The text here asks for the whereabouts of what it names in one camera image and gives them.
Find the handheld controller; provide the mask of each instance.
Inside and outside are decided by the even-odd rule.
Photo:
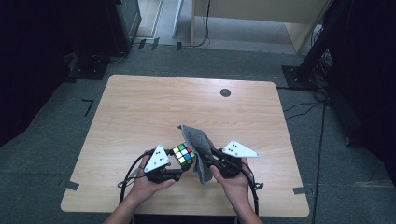
[[[242,169],[241,158],[260,157],[259,153],[256,153],[250,148],[245,147],[234,140],[231,141],[225,148],[212,149],[211,151],[213,155],[217,157],[217,159],[206,156],[206,162],[208,166],[215,165],[221,172],[221,175],[226,179],[234,178],[239,175]]]
[[[169,163],[168,155],[175,156],[180,164],[180,169],[166,169],[166,165]],[[157,184],[169,179],[179,181],[181,175],[190,169],[194,157],[195,154],[185,144],[166,150],[163,149],[163,146],[158,145],[148,159],[144,172],[149,181]]]
[[[233,178],[239,175],[242,169],[241,158],[260,157],[255,151],[234,140],[225,148],[212,149],[211,151],[215,158],[212,155],[206,155],[203,160],[206,160],[208,166],[215,165],[224,178]],[[168,155],[175,156],[181,166],[180,169],[166,169],[169,162]],[[163,149],[163,146],[158,145],[151,153],[144,172],[149,181],[157,184],[168,179],[179,181],[182,173],[190,169],[194,157],[195,154],[186,144],[180,144],[173,149]]]

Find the floor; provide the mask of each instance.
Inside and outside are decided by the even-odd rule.
[[[245,36],[240,32],[247,29],[242,27],[243,21],[236,21],[241,22],[239,28],[222,35],[212,29],[216,20],[209,19],[210,42],[203,48],[176,51],[177,41],[184,46],[190,43],[189,2],[185,1],[175,38],[177,0],[164,0],[154,32],[162,45],[156,50],[133,47],[121,62],[108,66],[103,80],[63,83],[28,129],[0,148],[1,224],[102,223],[108,217],[62,211],[65,189],[60,183],[73,173],[106,82],[113,74],[272,81],[279,87],[282,108],[294,106],[284,112],[285,118],[311,106],[297,104],[315,102],[312,91],[282,89],[287,85],[281,65],[299,65],[304,59],[284,36],[283,24],[262,24],[268,27],[268,36]],[[91,109],[84,99],[94,101]],[[320,104],[303,116],[287,119],[287,125],[311,213],[308,217],[263,217],[266,224],[395,223],[396,190],[383,162],[365,148],[346,147],[343,125],[330,105]]]

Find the black cable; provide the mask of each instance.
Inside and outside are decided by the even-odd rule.
[[[205,38],[202,40],[201,44],[196,45],[196,46],[192,46],[193,48],[199,48],[201,47],[206,40],[209,38],[209,27],[208,27],[208,19],[209,19],[209,11],[210,11],[210,0],[207,2],[207,10],[206,10],[206,22],[204,22],[204,27],[206,29],[206,34],[205,34]]]
[[[139,158],[137,158],[134,163],[132,164],[131,168],[129,169],[128,173],[126,174],[125,178],[124,178],[124,182],[122,183],[121,186],[121,193],[120,193],[120,203],[122,203],[124,195],[125,195],[125,189],[127,186],[127,179],[129,178],[129,175],[131,174],[132,170],[134,169],[134,167],[136,166],[136,164],[146,155],[148,155],[151,151],[145,152],[142,155],[139,156]]]
[[[314,104],[317,104],[317,103],[318,103],[318,102],[314,102],[314,103],[301,103],[301,104],[293,105],[291,108],[285,109],[283,112],[288,112],[288,111],[292,110],[294,107],[299,106],[299,105],[314,105]]]
[[[318,189],[319,189],[319,178],[320,178],[320,159],[321,159],[321,150],[322,150],[322,142],[323,142],[323,131],[324,131],[324,118],[326,112],[326,104],[323,104],[323,112],[322,112],[322,122],[321,122],[321,130],[320,130],[320,138],[319,138],[319,146],[318,146],[318,166],[317,166],[317,182],[315,184],[315,200],[314,200],[314,209],[312,211],[312,224],[315,224],[315,219],[317,215],[317,204],[318,204]]]
[[[322,102],[318,102],[318,103],[316,103],[315,105],[311,106],[311,107],[310,107],[307,111],[305,111],[304,113],[293,115],[293,116],[291,116],[291,117],[286,118],[286,120],[292,119],[292,118],[295,118],[295,117],[298,117],[298,116],[301,116],[301,115],[305,115],[305,114],[307,114],[311,109],[313,109],[313,108],[314,108],[315,106],[317,106],[317,105],[320,105],[321,103],[322,103]]]
[[[113,64],[113,63],[119,63],[120,61],[122,61],[122,59],[125,58],[125,56],[126,56],[126,53],[123,52],[123,53],[122,53],[122,56],[121,56],[118,60],[116,60],[116,61],[114,61],[114,62],[106,62],[106,63],[101,63],[101,62],[96,62],[96,61],[93,61],[93,62],[94,62],[94,63],[99,63],[99,64]]]

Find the hand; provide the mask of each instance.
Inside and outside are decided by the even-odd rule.
[[[244,163],[242,164],[243,169],[249,173],[250,171],[246,167],[246,165],[248,165],[248,160],[242,158],[242,163]],[[248,203],[248,180],[242,173],[239,173],[239,175],[234,178],[225,179],[216,166],[210,166],[210,171],[217,182],[223,187],[225,195],[231,204]]]
[[[149,159],[149,155],[143,157],[142,162],[139,167],[144,167]],[[140,169],[136,176],[144,176],[143,169]],[[131,191],[122,201],[122,203],[116,208],[116,210],[107,218],[106,224],[115,223],[128,224],[134,215],[136,208],[151,197],[155,192],[160,189],[167,189],[175,184],[175,180],[170,179],[162,182],[161,184],[156,184],[149,181],[145,176],[137,178],[132,186]]]
[[[242,158],[243,169],[249,173],[250,171],[247,165],[248,160],[246,158]],[[233,206],[233,210],[235,210],[238,215],[240,222],[243,224],[261,224],[262,221],[254,213],[250,206],[250,202],[248,201],[249,185],[247,178],[242,173],[239,173],[239,175],[234,178],[225,179],[221,175],[219,169],[214,165],[210,166],[210,171],[212,171],[215,179],[223,187],[225,195]]]
[[[136,176],[144,176],[143,172],[143,167],[145,167],[147,160],[149,159],[149,155],[143,157],[142,161],[140,162],[139,165],[139,172],[137,173]],[[134,200],[138,203],[141,204],[148,198],[150,198],[155,192],[157,192],[160,189],[167,189],[174,185],[176,181],[174,179],[166,180],[162,182],[161,184],[156,184],[151,181],[149,181],[146,177],[141,177],[137,178],[134,181],[134,185],[132,186],[131,191],[129,194],[126,196],[126,198],[134,198]]]

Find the person's right hand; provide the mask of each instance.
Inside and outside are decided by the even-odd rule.
[[[249,173],[250,171],[245,164],[248,165],[248,160],[242,158],[242,167]],[[248,180],[242,173],[239,173],[234,178],[225,179],[216,166],[211,165],[210,171],[223,187],[225,195],[232,205],[235,203],[248,203]]]
[[[247,168],[247,165],[248,160],[246,158],[242,158],[242,167],[249,174],[250,171]],[[262,224],[262,221],[254,213],[248,200],[247,178],[242,173],[239,173],[239,175],[234,178],[225,179],[221,175],[219,169],[214,165],[210,166],[210,171],[212,171],[212,174],[218,183],[222,185],[225,195],[233,206],[233,210],[235,210],[241,223]]]

